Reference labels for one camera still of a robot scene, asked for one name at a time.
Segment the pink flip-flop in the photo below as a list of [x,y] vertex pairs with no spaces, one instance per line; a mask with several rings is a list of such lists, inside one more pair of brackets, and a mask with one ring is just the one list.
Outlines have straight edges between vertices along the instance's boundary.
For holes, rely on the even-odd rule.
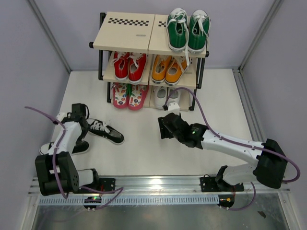
[[112,86],[113,105],[118,109],[125,109],[128,107],[130,96],[130,84],[114,83]]
[[142,109],[148,90],[148,85],[131,85],[129,89],[128,108],[133,111]]

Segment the green sneaker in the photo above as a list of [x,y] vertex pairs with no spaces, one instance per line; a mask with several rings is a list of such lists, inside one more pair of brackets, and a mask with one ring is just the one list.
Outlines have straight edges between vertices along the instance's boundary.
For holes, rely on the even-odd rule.
[[211,19],[204,10],[196,10],[189,19],[188,51],[199,54],[209,45]]
[[180,53],[186,48],[189,38],[187,13],[182,8],[170,12],[166,21],[168,45],[174,52]]

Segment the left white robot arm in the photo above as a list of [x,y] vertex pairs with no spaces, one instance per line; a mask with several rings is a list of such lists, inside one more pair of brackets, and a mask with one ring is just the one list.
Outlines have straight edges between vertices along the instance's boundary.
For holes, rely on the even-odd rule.
[[71,158],[76,144],[81,143],[88,132],[88,107],[82,103],[72,104],[71,112],[66,113],[63,118],[54,118],[37,109],[35,111],[61,126],[52,147],[46,154],[35,159],[41,194],[61,194],[66,199],[69,193],[77,193],[82,186],[91,193],[98,191],[101,182],[97,171],[77,170]]

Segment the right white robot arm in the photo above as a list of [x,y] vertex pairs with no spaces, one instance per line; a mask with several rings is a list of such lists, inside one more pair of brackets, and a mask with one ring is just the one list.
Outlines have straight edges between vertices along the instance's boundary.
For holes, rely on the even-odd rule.
[[214,134],[206,125],[188,124],[180,115],[170,113],[158,118],[161,138],[175,138],[189,148],[214,150],[245,161],[236,167],[223,166],[215,185],[226,190],[232,185],[258,181],[269,188],[279,189],[287,166],[285,154],[272,139],[266,142],[247,141]]

